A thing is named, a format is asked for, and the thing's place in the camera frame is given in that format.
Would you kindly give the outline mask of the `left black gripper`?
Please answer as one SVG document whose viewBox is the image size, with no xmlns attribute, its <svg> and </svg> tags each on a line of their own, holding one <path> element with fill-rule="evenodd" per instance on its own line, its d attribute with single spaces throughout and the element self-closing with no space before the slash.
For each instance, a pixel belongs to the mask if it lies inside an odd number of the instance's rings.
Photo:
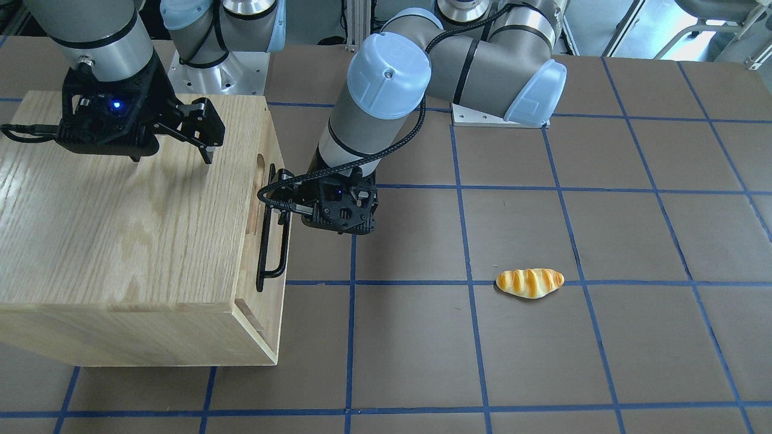
<svg viewBox="0 0 772 434">
<path fill-rule="evenodd" d="M 376 173 L 363 175 L 355 168 L 350 175 L 336 173 L 311 180 L 286 169 L 268 185 L 267 207 L 279 215 L 278 224 L 290 226 L 291 214 L 303 215 L 302 223 L 338 234 L 372 233 L 378 208 Z"/>
</svg>

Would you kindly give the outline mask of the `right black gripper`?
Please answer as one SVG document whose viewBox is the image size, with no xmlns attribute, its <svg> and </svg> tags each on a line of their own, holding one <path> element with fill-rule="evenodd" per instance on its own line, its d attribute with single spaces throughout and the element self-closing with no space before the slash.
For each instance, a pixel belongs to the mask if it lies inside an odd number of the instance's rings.
<svg viewBox="0 0 772 434">
<path fill-rule="evenodd" d="M 176 102 L 162 63 L 147 63 L 118 81 L 99 81 L 91 66 L 80 63 L 63 82 L 55 142 L 77 154 L 128 156 L 139 163 L 158 152 L 156 135 L 162 134 L 195 146 L 210 165 L 225 132 L 209 98 Z"/>
</svg>

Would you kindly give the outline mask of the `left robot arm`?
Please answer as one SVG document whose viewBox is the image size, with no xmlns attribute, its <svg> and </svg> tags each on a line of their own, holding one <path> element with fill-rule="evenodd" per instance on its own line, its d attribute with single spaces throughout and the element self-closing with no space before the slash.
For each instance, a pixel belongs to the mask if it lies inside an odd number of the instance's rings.
<svg viewBox="0 0 772 434">
<path fill-rule="evenodd" d="M 437 11 L 474 11 L 448 30 L 436 12 L 400 11 L 364 39 L 306 175 L 279 171 L 258 192 L 269 209 L 301 215 L 334 233 L 375 230 L 379 162 L 422 127 L 426 97 L 507 122 L 542 127 L 567 69 L 552 58 L 565 1 L 438 1 Z"/>
</svg>

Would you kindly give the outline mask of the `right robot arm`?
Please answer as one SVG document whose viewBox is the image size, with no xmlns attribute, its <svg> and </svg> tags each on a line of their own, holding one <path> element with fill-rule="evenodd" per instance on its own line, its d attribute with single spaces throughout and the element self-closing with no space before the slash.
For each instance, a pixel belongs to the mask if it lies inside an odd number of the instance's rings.
<svg viewBox="0 0 772 434">
<path fill-rule="evenodd" d="M 20 143 L 55 141 L 68 151 L 127 156 L 159 150 L 157 136 L 198 149 L 205 164 L 226 128 L 209 95 L 245 86 L 236 52 L 278 52 L 286 44 L 284 1 L 162 1 L 163 26 L 176 44 L 186 83 L 200 96 L 177 98 L 132 1 L 27 1 L 70 67 L 56 125 L 2 126 Z"/>
</svg>

